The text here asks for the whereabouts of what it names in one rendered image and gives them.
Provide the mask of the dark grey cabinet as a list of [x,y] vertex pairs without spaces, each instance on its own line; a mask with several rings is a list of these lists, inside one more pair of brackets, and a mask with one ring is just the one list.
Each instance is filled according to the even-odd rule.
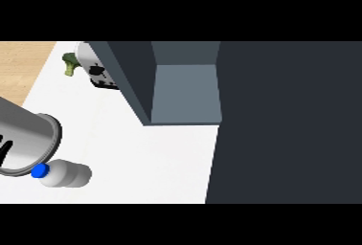
[[217,41],[92,41],[89,45],[142,124],[220,124]]

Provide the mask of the clear water bottle blue cap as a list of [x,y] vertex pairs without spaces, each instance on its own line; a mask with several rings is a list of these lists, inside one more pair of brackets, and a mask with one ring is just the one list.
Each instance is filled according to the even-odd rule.
[[37,164],[31,177],[49,188],[81,188],[89,183],[92,170],[83,164],[58,159]]

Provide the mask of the white and black appliance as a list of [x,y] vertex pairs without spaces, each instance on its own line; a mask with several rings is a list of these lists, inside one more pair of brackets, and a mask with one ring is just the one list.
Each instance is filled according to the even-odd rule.
[[90,45],[84,41],[81,41],[77,45],[75,57],[89,75],[90,83],[93,86],[97,88],[117,90],[117,84],[109,76],[102,61],[94,54]]

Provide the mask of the green broccoli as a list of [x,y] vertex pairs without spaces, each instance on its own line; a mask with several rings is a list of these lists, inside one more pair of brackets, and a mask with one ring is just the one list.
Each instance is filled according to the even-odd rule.
[[66,65],[66,68],[65,68],[65,75],[68,77],[71,77],[74,75],[74,70],[77,67],[81,67],[81,64],[77,60],[77,57],[75,57],[75,54],[74,53],[66,53],[63,56],[62,56],[62,60],[65,61],[65,65]]

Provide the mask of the grey metal pot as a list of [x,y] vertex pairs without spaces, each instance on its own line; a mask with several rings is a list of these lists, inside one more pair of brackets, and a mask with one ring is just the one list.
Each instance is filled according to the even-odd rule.
[[0,175],[27,175],[38,163],[49,161],[60,138],[58,119],[31,113],[0,97]]

